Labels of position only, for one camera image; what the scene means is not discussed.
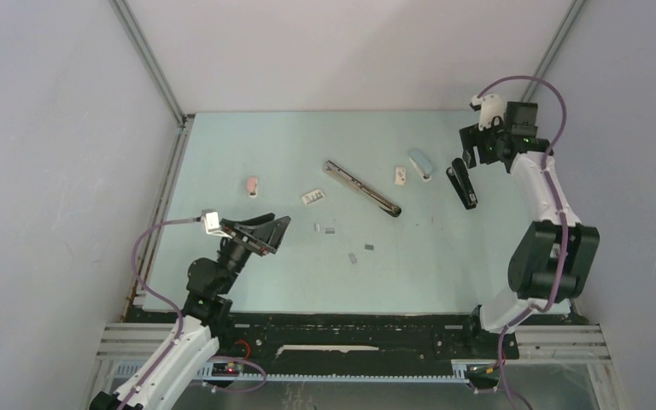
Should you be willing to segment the pink stapler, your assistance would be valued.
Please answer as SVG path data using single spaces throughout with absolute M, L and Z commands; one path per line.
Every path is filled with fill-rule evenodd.
M 259 179 L 256 176 L 251 176 L 246 184 L 247 195 L 249 198 L 256 198 L 259 192 Z

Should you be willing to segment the light blue stapler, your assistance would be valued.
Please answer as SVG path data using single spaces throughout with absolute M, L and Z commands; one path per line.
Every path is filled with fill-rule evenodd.
M 430 182 L 435 169 L 430 159 L 419 149 L 411 149 L 408 152 L 408 156 L 421 180 L 423 182 Z

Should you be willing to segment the beige black long stapler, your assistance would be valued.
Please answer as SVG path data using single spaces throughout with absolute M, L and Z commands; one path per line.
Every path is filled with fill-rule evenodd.
M 334 161 L 326 161 L 322 166 L 323 171 L 338 183 L 348 187 L 352 191 L 374 202 L 383 212 L 393 218 L 398 218 L 401 213 L 401 207 L 392 202 L 383 194 L 379 193 L 369 184 L 356 178 L 343 167 L 337 165 Z

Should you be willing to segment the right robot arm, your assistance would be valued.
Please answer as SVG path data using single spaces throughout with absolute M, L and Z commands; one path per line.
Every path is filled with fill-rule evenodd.
M 478 205 L 469 177 L 479 164 L 500 163 L 524 199 L 530 224 L 507 267 L 507 286 L 474 311 L 473 327 L 462 343 L 466 352 L 484 357 L 497 344 L 496 334 L 510 333 L 534 313 L 579 297 L 600 244 L 597 228 L 585 225 L 571 209 L 556 173 L 554 147 L 539 138 L 538 107 L 504 102 L 497 95 L 474 97 L 477 124 L 460 129 L 462 155 L 446 174 L 462 205 Z

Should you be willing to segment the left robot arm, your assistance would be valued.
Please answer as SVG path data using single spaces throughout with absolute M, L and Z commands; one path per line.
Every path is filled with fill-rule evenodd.
M 289 216 L 263 214 L 248 220 L 228 220 L 206 209 L 201 215 L 151 226 L 136 245 L 153 231 L 169 225 L 201 224 L 209 236 L 219 237 L 217 258 L 191 262 L 184 306 L 153 290 L 144 279 L 140 286 L 166 303 L 176 314 L 168 336 L 140 369 L 115 392 L 100 392 L 91 409 L 170 409 L 190 385 L 197 371 L 217 355 L 229 354 L 236 344 L 231 287 L 253 255 L 276 254 L 291 222 Z

